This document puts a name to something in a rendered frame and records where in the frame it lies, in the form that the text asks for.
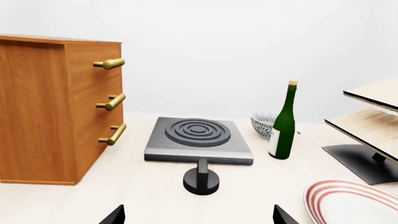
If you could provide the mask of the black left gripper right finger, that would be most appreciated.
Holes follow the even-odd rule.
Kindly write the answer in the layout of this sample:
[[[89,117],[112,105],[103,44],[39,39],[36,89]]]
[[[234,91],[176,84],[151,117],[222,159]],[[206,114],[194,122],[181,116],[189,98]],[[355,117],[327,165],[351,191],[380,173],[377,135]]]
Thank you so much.
[[[292,216],[290,216],[280,206],[274,205],[273,210],[274,224],[299,224]]]

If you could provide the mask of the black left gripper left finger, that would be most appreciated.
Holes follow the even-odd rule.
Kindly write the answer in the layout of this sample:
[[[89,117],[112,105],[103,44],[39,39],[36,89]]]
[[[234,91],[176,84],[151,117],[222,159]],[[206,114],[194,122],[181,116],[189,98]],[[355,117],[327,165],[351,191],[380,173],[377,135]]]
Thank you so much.
[[[113,210],[106,218],[104,218],[99,224],[124,224],[125,222],[125,211],[124,205],[120,205]]]

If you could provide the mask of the black stove knob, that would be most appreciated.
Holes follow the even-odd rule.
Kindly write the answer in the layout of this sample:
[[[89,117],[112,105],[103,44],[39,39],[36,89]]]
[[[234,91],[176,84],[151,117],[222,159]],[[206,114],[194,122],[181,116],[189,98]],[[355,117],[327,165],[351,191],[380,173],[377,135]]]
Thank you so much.
[[[219,189],[220,178],[208,168],[206,158],[199,158],[197,167],[184,174],[183,186],[191,194],[211,195]]]

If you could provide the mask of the grey single-burner stove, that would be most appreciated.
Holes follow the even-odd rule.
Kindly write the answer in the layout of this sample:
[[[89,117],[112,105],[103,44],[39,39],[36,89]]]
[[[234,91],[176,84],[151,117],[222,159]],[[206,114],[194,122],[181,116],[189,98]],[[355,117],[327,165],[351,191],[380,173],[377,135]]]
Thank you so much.
[[[254,156],[232,121],[159,117],[144,151],[145,161],[251,166]]]

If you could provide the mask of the white plate with red rings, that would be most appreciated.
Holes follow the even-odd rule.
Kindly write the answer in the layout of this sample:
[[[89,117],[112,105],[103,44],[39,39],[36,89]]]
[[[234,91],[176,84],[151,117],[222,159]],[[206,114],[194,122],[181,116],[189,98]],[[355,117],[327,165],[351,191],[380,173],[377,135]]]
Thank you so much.
[[[314,224],[398,224],[398,196],[366,184],[315,182],[303,204]]]

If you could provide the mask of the green wine bottle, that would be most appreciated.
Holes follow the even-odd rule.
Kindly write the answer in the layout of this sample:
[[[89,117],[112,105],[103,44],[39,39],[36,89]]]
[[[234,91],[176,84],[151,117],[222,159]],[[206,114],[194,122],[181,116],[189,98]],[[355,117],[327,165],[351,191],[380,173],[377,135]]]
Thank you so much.
[[[295,135],[294,99],[296,90],[297,81],[290,80],[284,105],[272,127],[268,153],[278,160],[286,160],[290,156]]]

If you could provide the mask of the white patterned bowl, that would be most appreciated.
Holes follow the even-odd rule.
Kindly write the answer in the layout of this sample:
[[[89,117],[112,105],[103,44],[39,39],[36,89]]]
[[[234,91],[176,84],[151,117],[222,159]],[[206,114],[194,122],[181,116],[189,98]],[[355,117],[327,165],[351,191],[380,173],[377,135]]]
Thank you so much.
[[[269,140],[277,113],[272,111],[252,111],[249,117],[255,132],[263,139]]]

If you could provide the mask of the two-tier wooden shelf rack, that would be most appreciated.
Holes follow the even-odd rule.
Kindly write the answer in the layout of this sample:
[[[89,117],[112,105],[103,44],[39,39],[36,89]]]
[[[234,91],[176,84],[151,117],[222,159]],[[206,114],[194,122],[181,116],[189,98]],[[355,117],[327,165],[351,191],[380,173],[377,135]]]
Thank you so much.
[[[322,149],[369,185],[398,182],[398,78],[345,90],[343,94],[391,112],[368,108],[326,119],[326,124],[357,144]]]

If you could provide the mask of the wooden drawer cabinet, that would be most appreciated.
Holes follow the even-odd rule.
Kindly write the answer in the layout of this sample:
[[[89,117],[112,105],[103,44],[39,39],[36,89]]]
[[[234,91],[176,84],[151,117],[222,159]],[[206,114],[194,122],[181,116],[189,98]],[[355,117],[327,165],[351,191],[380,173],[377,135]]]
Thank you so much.
[[[75,185],[125,124],[121,43],[0,34],[0,183]]]

